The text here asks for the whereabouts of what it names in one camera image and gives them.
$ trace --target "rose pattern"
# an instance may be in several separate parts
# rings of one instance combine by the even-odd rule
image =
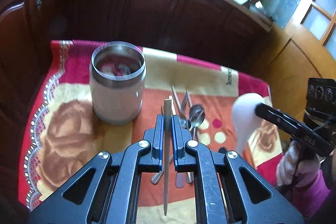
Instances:
[[[47,133],[41,138],[38,174],[44,184],[56,190],[97,152],[94,132],[97,123],[92,102],[72,100],[53,113]]]
[[[258,128],[257,138],[258,147],[265,152],[272,153],[275,150],[278,139],[277,127],[263,120],[260,128]]]

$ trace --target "metal screw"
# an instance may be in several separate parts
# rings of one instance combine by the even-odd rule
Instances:
[[[187,145],[189,145],[190,147],[196,147],[198,146],[198,142],[195,140],[190,140],[187,142]]]
[[[141,140],[141,141],[138,142],[138,145],[140,147],[147,147],[147,146],[149,146],[149,142],[145,141],[145,140]]]
[[[229,151],[229,152],[227,153],[227,156],[228,156],[230,159],[235,159],[235,158],[238,157],[238,154],[237,154],[236,151]]]
[[[101,160],[107,159],[109,157],[109,153],[107,151],[99,152],[98,158]]]

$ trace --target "cabinet door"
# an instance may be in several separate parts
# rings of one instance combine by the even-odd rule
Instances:
[[[0,66],[12,94],[28,104],[41,79],[31,13],[34,0],[0,1]]]
[[[225,44],[220,29],[232,6],[224,0],[184,0],[181,11],[169,26],[165,47],[178,54],[218,64],[216,48]]]
[[[116,31],[119,39],[138,46],[160,48],[177,0],[120,0]]]
[[[52,62],[50,41],[72,39],[71,12],[71,0],[35,0],[33,22],[44,73]]]
[[[112,41],[118,0],[74,0],[74,39]]]
[[[226,66],[242,70],[251,50],[262,43],[266,31],[248,15],[234,9],[222,26],[222,33],[225,47],[217,47],[217,55],[227,60]]]

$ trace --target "wooden cabinet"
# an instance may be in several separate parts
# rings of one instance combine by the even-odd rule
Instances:
[[[113,41],[118,0],[73,0],[73,39]]]
[[[41,78],[32,27],[34,0],[0,1],[0,169],[4,194],[16,196],[23,131]]]
[[[158,43],[180,0],[120,0],[116,31],[120,40],[163,49]]]
[[[228,67],[242,70],[246,58],[252,49],[261,43],[265,30],[238,9],[233,9],[221,30],[221,44],[216,48],[218,62],[225,62]]]
[[[221,26],[232,6],[223,0],[181,0],[181,10],[169,26],[167,50],[201,60],[211,60],[214,45],[223,41]]]
[[[34,0],[1,0],[0,66],[10,79],[15,96],[29,103],[40,75],[32,27]]]
[[[32,21],[41,56],[41,69],[47,73],[52,62],[50,41],[56,39],[72,39],[73,0],[35,0]]]

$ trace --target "red blanket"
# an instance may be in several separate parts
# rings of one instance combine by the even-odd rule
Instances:
[[[52,41],[53,63],[39,91],[21,149],[19,201],[33,210],[57,187],[101,150],[123,151],[142,139],[155,125],[163,99],[175,85],[182,97],[185,89],[193,103],[205,108],[206,120],[199,127],[199,141],[218,151],[235,148],[231,107],[241,94],[256,92],[271,104],[267,83],[237,71],[168,52],[141,48],[147,76],[143,106],[131,123],[111,126],[92,110],[89,63],[101,42]],[[243,157],[270,183],[275,183],[276,166],[282,156],[275,126],[263,122],[251,136]],[[139,196],[138,223],[195,222],[194,187],[175,187],[170,165],[170,206],[175,213],[162,217],[163,180],[151,184],[153,174],[144,173]]]

